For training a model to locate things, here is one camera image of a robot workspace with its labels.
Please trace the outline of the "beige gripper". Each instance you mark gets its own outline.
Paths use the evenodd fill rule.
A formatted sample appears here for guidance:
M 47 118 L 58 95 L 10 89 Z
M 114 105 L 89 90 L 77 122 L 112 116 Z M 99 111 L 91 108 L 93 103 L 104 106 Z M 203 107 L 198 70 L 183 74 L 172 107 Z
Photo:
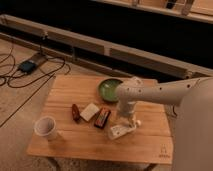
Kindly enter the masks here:
M 136 126 L 136 116 L 134 113 L 135 102 L 119 101 L 117 105 L 117 114 L 121 117 L 126 117 L 130 127 Z

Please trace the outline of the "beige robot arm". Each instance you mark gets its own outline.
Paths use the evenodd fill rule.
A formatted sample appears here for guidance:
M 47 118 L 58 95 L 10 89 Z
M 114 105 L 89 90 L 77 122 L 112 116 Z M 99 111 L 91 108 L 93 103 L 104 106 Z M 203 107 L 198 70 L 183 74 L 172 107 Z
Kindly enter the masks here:
M 213 171 L 213 77 L 145 86 L 133 77 L 116 88 L 117 115 L 130 117 L 135 103 L 177 106 L 171 171 Z

